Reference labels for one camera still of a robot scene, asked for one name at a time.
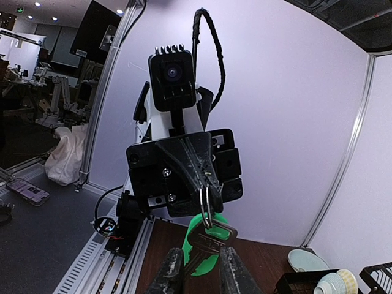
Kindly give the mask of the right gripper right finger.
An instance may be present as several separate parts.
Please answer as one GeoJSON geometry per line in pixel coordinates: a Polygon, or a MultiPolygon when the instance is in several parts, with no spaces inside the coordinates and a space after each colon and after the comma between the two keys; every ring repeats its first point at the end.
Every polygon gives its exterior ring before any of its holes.
{"type": "Polygon", "coordinates": [[[263,293],[233,247],[223,247],[220,250],[219,275],[220,293],[263,293]]]}

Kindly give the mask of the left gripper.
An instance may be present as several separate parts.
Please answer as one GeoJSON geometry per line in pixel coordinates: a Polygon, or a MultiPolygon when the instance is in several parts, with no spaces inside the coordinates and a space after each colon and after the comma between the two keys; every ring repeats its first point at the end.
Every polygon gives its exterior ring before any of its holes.
{"type": "Polygon", "coordinates": [[[209,186],[209,203],[216,213],[223,204],[243,196],[239,150],[233,132],[219,129],[146,141],[126,151],[129,176],[139,207],[164,197],[171,217],[201,212],[199,192],[209,186]]]}

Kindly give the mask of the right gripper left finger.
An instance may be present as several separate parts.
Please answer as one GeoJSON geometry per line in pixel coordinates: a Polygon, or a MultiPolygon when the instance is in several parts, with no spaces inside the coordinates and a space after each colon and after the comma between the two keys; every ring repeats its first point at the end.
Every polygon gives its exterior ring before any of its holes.
{"type": "Polygon", "coordinates": [[[171,248],[159,271],[147,289],[147,294],[179,294],[184,288],[184,254],[178,247],[171,248]]]}

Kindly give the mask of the black wire dish rack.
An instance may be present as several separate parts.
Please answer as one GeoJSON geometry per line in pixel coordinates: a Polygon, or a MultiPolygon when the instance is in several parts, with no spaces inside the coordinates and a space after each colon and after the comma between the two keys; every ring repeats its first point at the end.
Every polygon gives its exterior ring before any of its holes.
{"type": "MultiPolygon", "coordinates": [[[[368,266],[360,280],[369,293],[391,293],[391,263],[368,266]]],[[[274,293],[361,293],[356,276],[347,269],[286,273],[274,293]]]]}

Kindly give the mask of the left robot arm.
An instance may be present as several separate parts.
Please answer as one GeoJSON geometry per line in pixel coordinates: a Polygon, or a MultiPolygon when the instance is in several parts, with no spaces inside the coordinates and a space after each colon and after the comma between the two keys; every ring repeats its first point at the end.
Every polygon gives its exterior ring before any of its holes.
{"type": "Polygon", "coordinates": [[[126,149],[129,175],[116,207],[129,255],[143,221],[156,208],[171,217],[211,216],[243,196],[241,163],[230,129],[207,130],[213,94],[200,87],[184,108],[161,111],[163,99],[145,83],[134,112],[137,141],[126,149]]]}

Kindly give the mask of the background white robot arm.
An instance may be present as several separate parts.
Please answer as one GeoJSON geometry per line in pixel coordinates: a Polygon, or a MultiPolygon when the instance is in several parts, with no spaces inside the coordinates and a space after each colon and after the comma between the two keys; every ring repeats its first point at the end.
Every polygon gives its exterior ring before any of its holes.
{"type": "Polygon", "coordinates": [[[70,101],[70,87],[68,78],[63,76],[55,76],[52,78],[52,82],[54,84],[54,88],[50,107],[44,111],[42,118],[36,119],[35,122],[49,129],[56,129],[57,127],[64,125],[64,123],[59,120],[58,104],[60,98],[63,99],[63,109],[65,111],[70,111],[71,113],[79,115],[80,110],[78,109],[78,104],[76,102],[72,103],[70,101]]]}

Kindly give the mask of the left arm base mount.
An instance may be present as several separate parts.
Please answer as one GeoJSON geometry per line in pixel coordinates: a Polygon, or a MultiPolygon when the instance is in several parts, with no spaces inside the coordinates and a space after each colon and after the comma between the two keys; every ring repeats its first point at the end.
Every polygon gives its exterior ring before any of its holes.
{"type": "Polygon", "coordinates": [[[123,186],[106,191],[98,199],[94,208],[92,225],[95,231],[108,240],[105,249],[124,258],[128,258],[135,246],[141,226],[147,217],[138,205],[137,200],[128,190],[121,193],[116,204],[117,220],[111,217],[98,217],[101,201],[110,193],[122,189],[123,186]]]}

